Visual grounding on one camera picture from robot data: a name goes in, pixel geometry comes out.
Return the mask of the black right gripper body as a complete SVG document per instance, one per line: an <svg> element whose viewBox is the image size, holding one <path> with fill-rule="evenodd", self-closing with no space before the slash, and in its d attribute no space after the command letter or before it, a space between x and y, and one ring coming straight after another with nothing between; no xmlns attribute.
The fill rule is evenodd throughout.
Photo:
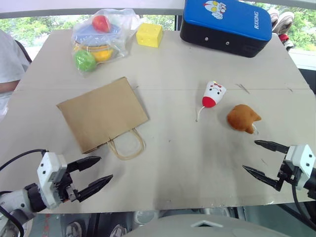
<svg viewBox="0 0 316 237"><path fill-rule="evenodd" d="M280 181L286 181L289 184L298 184L301 174L302 171L299 167L294 166L291 162L284 160L278 171L277 177Z"/></svg>

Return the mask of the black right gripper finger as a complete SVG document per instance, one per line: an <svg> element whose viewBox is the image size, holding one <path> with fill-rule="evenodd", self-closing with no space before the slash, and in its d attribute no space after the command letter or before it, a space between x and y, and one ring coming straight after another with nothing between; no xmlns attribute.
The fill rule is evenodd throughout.
<svg viewBox="0 0 316 237"><path fill-rule="evenodd" d="M273 187L275 190L277 190L278 192L281 190L282 187L282 182L280 182L280 180L274 180L272 178L269 178L265 175L265 173L263 173L262 171L259 171L257 169L254 169L252 167L246 166L246 165L242 165L242 167L250 174L252 175L254 178L256 178L257 180Z"/></svg>
<svg viewBox="0 0 316 237"><path fill-rule="evenodd" d="M281 152L283 154L287 154L289 150L289 147L272 141L255 140L254 143L273 152Z"/></svg>

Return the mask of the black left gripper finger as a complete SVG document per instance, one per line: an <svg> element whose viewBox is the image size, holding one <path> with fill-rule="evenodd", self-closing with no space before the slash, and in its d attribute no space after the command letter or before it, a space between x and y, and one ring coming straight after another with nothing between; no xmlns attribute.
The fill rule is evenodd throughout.
<svg viewBox="0 0 316 237"><path fill-rule="evenodd" d="M90 183L85 189L78 192L78 201L82 202L99 192L105 185L107 185L111 181L112 178L113 175L111 174Z"/></svg>
<svg viewBox="0 0 316 237"><path fill-rule="evenodd" d="M99 156L89 156L85 158L78 159L76 161L73 161L69 164L67 164L67 172L74 172L76 170L83 171L87 168L90 168L97 162L101 160L101 157Z"/></svg>

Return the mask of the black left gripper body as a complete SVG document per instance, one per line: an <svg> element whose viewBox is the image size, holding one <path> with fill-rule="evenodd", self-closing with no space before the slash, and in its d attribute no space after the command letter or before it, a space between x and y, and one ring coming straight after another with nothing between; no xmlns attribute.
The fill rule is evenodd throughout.
<svg viewBox="0 0 316 237"><path fill-rule="evenodd" d="M58 199L61 202L75 201L81 202L81 195L73 186L71 173L73 170L66 170L58 182L54 182L54 188L57 192Z"/></svg>

